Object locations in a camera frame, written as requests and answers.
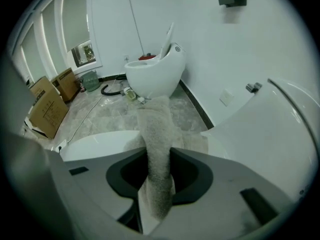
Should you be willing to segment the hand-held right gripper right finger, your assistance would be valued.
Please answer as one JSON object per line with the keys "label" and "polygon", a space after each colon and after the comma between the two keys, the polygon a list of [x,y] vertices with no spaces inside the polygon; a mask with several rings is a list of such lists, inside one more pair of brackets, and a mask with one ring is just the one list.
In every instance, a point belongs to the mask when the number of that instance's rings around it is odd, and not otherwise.
{"label": "hand-held right gripper right finger", "polygon": [[150,234],[158,240],[263,238],[293,204],[280,188],[229,159],[172,148],[170,170],[176,193]]}

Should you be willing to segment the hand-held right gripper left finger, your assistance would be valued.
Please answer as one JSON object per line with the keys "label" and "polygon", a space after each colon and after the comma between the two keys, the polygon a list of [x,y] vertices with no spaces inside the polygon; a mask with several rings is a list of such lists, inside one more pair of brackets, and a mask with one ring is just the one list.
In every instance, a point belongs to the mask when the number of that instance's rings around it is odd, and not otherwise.
{"label": "hand-held right gripper left finger", "polygon": [[138,192],[148,173],[145,148],[65,162],[73,179],[104,212],[143,233]]}

